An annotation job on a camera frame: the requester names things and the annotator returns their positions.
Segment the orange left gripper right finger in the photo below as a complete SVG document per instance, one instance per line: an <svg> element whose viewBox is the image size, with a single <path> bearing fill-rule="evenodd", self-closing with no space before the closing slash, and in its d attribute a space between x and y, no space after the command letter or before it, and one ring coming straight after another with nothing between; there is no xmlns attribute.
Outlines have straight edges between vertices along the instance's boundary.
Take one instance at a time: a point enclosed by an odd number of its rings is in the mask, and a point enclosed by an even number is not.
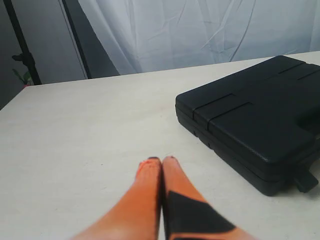
<svg viewBox="0 0 320 240"><path fill-rule="evenodd" d="M254 240L220 215L200 194L173 156L162 162L165 238L167 240Z"/></svg>

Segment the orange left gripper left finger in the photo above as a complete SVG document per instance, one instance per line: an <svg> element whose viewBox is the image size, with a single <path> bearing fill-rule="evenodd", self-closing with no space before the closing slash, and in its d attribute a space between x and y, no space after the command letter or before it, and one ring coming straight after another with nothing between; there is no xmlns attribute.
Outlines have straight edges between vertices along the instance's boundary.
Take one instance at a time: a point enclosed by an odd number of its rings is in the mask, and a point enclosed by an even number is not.
<svg viewBox="0 0 320 240"><path fill-rule="evenodd" d="M98 221L73 240L157 240L161 211L162 163L142 161L123 197Z"/></svg>

